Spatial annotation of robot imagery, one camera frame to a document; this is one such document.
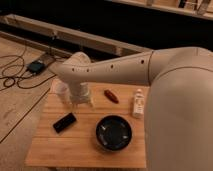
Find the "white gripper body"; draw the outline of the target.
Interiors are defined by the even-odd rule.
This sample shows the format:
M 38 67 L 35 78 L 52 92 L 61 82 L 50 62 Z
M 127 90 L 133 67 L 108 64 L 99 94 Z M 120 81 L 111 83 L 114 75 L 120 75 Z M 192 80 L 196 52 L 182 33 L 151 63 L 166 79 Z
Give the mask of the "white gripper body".
M 74 106 L 92 104 L 91 92 L 87 83 L 69 84 L 70 100 Z

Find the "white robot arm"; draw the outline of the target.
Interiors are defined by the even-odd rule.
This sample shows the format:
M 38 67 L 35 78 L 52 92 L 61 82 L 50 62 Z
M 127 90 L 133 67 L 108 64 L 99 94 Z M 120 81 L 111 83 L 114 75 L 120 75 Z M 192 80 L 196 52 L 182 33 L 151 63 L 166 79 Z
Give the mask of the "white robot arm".
M 74 104 L 90 100 L 90 82 L 147 86 L 147 170 L 213 171 L 213 51 L 169 48 L 94 63 L 77 52 L 56 75 Z

